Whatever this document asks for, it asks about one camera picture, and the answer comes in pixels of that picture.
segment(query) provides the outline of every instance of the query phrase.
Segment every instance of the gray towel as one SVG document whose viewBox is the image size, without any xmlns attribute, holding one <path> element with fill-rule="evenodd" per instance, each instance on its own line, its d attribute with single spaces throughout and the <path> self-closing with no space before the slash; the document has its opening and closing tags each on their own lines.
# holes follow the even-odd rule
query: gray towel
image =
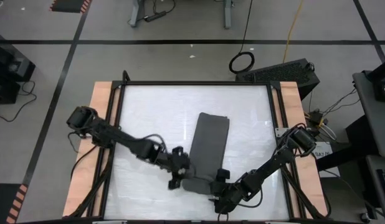
<svg viewBox="0 0 385 224">
<path fill-rule="evenodd" d="M 190 150 L 188 179 L 182 182 L 185 190 L 211 194 L 209 184 L 222 167 L 230 120 L 227 117 L 200 113 Z"/>
</svg>

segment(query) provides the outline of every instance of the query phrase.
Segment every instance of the desk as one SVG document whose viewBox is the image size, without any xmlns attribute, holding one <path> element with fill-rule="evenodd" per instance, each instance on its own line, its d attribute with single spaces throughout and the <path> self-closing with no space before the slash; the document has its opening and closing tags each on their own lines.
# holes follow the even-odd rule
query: desk
<svg viewBox="0 0 385 224">
<path fill-rule="evenodd" d="M 353 74 L 365 115 L 346 128 L 350 147 L 319 159 L 319 170 L 339 166 L 370 154 L 385 157 L 385 102 L 375 100 L 373 84 L 363 73 Z"/>
<path fill-rule="evenodd" d="M 111 82 L 96 82 L 93 90 L 90 106 L 92 108 L 95 108 L 98 112 L 98 115 L 102 118 L 104 118 L 106 115 L 111 85 Z M 281 82 L 280 86 L 288 125 L 293 126 L 297 123 L 305 122 L 297 84 L 292 82 Z M 113 116 L 110 119 L 111 124 L 113 124 L 115 120 L 115 110 L 117 106 L 116 99 L 118 97 L 119 91 L 115 92 L 115 103 L 112 108 Z M 277 121 L 281 124 L 281 112 L 278 106 L 277 92 L 275 90 L 273 91 L 273 98 L 275 100 L 274 105 Z M 91 140 L 82 140 L 80 143 L 77 159 L 84 155 L 92 147 L 93 145 L 91 144 Z M 81 163 L 75 169 L 74 177 L 72 178 L 70 183 L 67 201 L 65 203 L 65 208 L 63 212 L 64 216 L 72 213 L 81 203 L 81 201 L 85 198 L 88 191 L 91 189 L 95 166 L 97 163 L 97 157 L 98 151 L 93 151 L 89 156 L 82 160 Z M 296 163 L 302 190 L 306 193 L 307 197 L 310 199 L 312 204 L 314 204 L 314 206 L 319 210 L 319 212 L 323 215 L 326 215 L 326 204 L 324 201 L 320 177 L 318 175 L 314 158 L 312 156 L 299 158 L 297 159 Z M 102 195 L 102 190 L 99 190 L 95 199 L 96 206 L 93 209 L 93 215 L 98 215 L 100 207 L 99 204 L 101 202 Z M 293 190 L 291 190 L 291 198 L 293 216 L 299 217 L 297 197 L 294 194 Z"/>
</svg>

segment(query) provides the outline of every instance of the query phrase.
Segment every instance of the concrete floor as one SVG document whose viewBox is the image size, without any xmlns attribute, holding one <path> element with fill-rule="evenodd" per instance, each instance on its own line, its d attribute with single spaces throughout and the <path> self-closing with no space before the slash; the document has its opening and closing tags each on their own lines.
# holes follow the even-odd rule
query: concrete floor
<svg viewBox="0 0 385 224">
<path fill-rule="evenodd" d="M 360 3 L 376 38 L 385 40 L 385 0 Z M 299 0 L 254 1 L 247 39 L 268 40 L 262 44 L 245 45 L 244 50 L 253 49 L 251 51 L 256 57 L 254 68 L 282 62 L 285 45 L 272 40 L 287 38 L 298 4 Z M 133 45 L 125 42 L 114 45 L 99 42 L 75 45 L 72 40 L 81 14 L 50 12 L 50 5 L 51 2 L 46 0 L 5 0 L 0 8 L 0 34 L 7 40 L 20 40 L 15 46 L 37 65 L 32 80 L 36 81 L 38 96 L 36 102 L 23 109 L 15 122 L 0 120 L 0 183 L 24 181 L 57 82 L 60 77 L 66 78 L 49 122 L 47 136 L 43 138 L 42 150 L 18 222 L 61 217 L 70 170 L 76 157 L 66 138 L 69 129 L 65 121 L 76 106 L 88 105 L 94 82 L 120 79 L 123 70 L 128 71 L 132 80 L 233 80 L 228 63 L 240 49 L 239 44 Z M 171 1 L 160 2 L 158 10 L 167 6 L 171 6 Z M 148 1 L 147 14 L 151 14 L 151 8 L 152 3 Z M 132 29 L 126 23 L 131 14 L 131 1 L 93 0 L 82 33 L 77 38 L 240 40 L 248 8 L 249 0 L 235 0 L 232 28 L 224 30 L 222 3 L 178 0 L 172 13 L 154 22 L 141 21 L 137 28 Z M 52 44 L 23 40 L 68 41 Z M 290 46 L 287 61 L 306 58 L 313 62 L 321 81 L 313 92 L 312 110 L 324 110 L 349 93 L 353 89 L 353 73 L 371 70 L 381 63 L 374 45 L 362 41 L 371 38 L 352 0 L 306 0 L 292 40 L 357 40 L 348 45 L 318 41 Z M 242 68 L 247 62 L 240 59 L 236 63 L 236 68 Z M 357 95 L 350 96 L 343 103 L 354 102 L 357 98 Z M 11 117 L 24 102 L 25 99 L 20 98 L 15 105 L 0 106 L 0 113 Z M 308 105 L 309 99 L 306 98 L 303 100 L 305 110 L 308 110 Z M 328 115 L 329 126 L 336 132 L 339 141 L 347 141 L 345 127 L 363 114 L 358 103 Z M 342 176 L 350 176 L 349 173 L 341 173 Z M 326 179 L 322 183 L 333 207 L 331 217 L 359 222 L 358 213 L 364 211 L 364 204 L 343 188 L 339 180 Z"/>
</svg>

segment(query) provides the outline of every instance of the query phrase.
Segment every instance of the white table surface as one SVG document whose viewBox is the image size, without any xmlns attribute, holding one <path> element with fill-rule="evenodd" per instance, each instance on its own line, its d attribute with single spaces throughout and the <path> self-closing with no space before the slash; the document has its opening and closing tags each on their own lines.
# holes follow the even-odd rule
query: white table surface
<svg viewBox="0 0 385 224">
<path fill-rule="evenodd" d="M 223 168 L 237 180 L 260 167 L 275 148 L 272 115 L 266 86 L 127 86 L 120 126 L 140 138 L 158 133 L 168 149 L 189 152 L 201 112 L 227 116 L 229 135 Z M 105 219 L 216 220 L 211 196 L 168 190 L 171 174 L 136 159 L 116 145 Z M 258 208 L 237 207 L 230 220 L 288 220 L 282 176 L 274 173 L 263 184 Z M 247 205 L 255 205 L 260 194 Z"/>
</svg>

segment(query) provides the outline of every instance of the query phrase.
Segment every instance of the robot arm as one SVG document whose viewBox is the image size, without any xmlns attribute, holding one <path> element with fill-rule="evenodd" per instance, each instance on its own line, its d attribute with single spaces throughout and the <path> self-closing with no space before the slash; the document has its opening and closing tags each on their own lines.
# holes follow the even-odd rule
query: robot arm
<svg viewBox="0 0 385 224">
<path fill-rule="evenodd" d="M 217 198 L 214 200 L 215 212 L 227 214 L 233 211 L 241 200 L 248 202 L 261 191 L 262 184 L 267 177 L 285 164 L 291 163 L 295 160 L 295 157 L 308 156 L 315 146 L 314 137 L 305 128 L 295 126 L 285 133 L 275 154 L 265 164 L 258 169 L 246 172 L 236 182 L 231 184 L 225 183 L 230 173 L 228 170 L 219 170 L 216 181 L 211 184 L 212 194 Z M 303 149 L 304 153 L 297 156 L 294 155 L 293 150 L 297 148 Z M 308 204 L 307 207 L 313 208 L 314 206 Z"/>
<path fill-rule="evenodd" d="M 90 134 L 92 142 L 96 146 L 108 148 L 117 142 L 126 146 L 138 159 L 172 172 L 173 178 L 168 184 L 170 190 L 180 187 L 184 173 L 189 169 L 190 160 L 182 147 L 176 147 L 172 153 L 168 153 L 164 146 L 156 141 L 134 138 L 108 124 L 104 119 L 98 117 L 97 111 L 93 108 L 77 107 L 67 124 L 79 136 Z"/>
</svg>

